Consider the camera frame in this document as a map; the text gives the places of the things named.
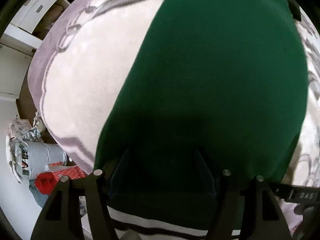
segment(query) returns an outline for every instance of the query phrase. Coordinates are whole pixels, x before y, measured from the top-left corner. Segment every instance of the drawer handle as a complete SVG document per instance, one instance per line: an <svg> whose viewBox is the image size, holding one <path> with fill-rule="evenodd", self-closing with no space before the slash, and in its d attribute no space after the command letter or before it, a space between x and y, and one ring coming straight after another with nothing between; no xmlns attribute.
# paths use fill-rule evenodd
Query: drawer handle
<svg viewBox="0 0 320 240"><path fill-rule="evenodd" d="M43 5L40 5L39 8L36 10L36 12L40 12L43 8Z"/></svg>
<svg viewBox="0 0 320 240"><path fill-rule="evenodd" d="M25 3L24 3L24 6L27 6L28 3L30 3L31 0L27 0Z"/></svg>

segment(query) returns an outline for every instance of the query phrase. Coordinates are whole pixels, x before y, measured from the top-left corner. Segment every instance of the white stripe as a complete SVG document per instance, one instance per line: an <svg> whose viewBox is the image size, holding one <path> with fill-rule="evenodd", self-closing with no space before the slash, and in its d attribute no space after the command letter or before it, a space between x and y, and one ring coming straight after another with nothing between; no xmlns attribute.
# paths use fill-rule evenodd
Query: white stripe
<svg viewBox="0 0 320 240"><path fill-rule="evenodd" d="M239 236L241 230L233 230L232 231L232 236Z"/></svg>
<svg viewBox="0 0 320 240"><path fill-rule="evenodd" d="M207 234L207 230L198 230L193 228L185 228L177 225L172 225L166 222L162 222L159 220L145 219L133 215L129 215L120 211L117 211L113 208L108 207L110 217L114 220L133 224L137 226L141 226L144 228L163 228L174 232L185 233L192 236L205 236Z"/></svg>

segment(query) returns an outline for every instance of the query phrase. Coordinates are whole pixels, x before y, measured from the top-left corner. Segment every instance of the white cabinet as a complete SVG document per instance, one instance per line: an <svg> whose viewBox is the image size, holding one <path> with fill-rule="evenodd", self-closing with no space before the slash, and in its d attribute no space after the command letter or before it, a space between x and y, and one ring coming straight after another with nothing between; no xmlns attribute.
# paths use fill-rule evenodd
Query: white cabinet
<svg viewBox="0 0 320 240"><path fill-rule="evenodd" d="M21 86L32 57L0 45L0 94L19 98Z"/></svg>
<svg viewBox="0 0 320 240"><path fill-rule="evenodd" d="M35 4L37 0L27 0L24 5L20 8L17 14L12 19L11 23L19 27L19 24L22 22L23 18L26 16L27 12Z"/></svg>
<svg viewBox="0 0 320 240"><path fill-rule="evenodd" d="M40 22L44 14L55 3L56 0L37 0L33 6L28 10L25 17L19 24L23 30L32 33Z"/></svg>

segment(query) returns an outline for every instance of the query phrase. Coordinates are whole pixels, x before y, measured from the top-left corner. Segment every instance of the black plastic mount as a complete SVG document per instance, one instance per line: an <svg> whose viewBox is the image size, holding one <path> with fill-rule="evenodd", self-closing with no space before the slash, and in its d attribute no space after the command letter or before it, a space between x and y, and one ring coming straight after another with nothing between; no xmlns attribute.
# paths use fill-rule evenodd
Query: black plastic mount
<svg viewBox="0 0 320 240"><path fill-rule="evenodd" d="M86 197L93 239L118 240L107 201L117 194L129 160L130 152L126 150L121 158L108 162L103 170L95 170L85 178L71 180L69 177L62 177L38 217L31 240L84 240L79 196ZM216 177L210 173L199 151L195 151L195 162L206 192L213 196L218 186L215 183ZM243 189L238 178L231 173L222 173L219 184L220 209L205 240L232 239L233 221L240 195L245 197L240 240L293 239L275 195L287 202L316 206L313 219L307 225L307 233L299 236L299 239L319 238L316 237L319 236L320 226L319 188L268 183L261 176L256 176L249 186Z"/></svg>

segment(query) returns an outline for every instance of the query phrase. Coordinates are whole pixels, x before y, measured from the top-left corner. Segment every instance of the metal screw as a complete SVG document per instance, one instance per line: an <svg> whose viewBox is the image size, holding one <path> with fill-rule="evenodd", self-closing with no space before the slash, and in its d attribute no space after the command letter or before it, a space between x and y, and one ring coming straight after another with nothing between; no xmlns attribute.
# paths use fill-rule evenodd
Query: metal screw
<svg viewBox="0 0 320 240"><path fill-rule="evenodd" d="M66 182L66 181L68 181L68 179L69 179L68 176L62 176L60 180L61 180L62 182Z"/></svg>
<svg viewBox="0 0 320 240"><path fill-rule="evenodd" d="M264 178L263 178L262 176L260 176L260 175L257 176L257 181L260 181L260 182L261 182L261 181L263 181L263 180L264 180Z"/></svg>
<svg viewBox="0 0 320 240"><path fill-rule="evenodd" d="M231 171L229 171L229 170L223 170L222 171L222 174L224 175L224 176L230 176L231 175Z"/></svg>
<svg viewBox="0 0 320 240"><path fill-rule="evenodd" d="M102 170L95 170L93 174L96 176L100 176L102 174Z"/></svg>

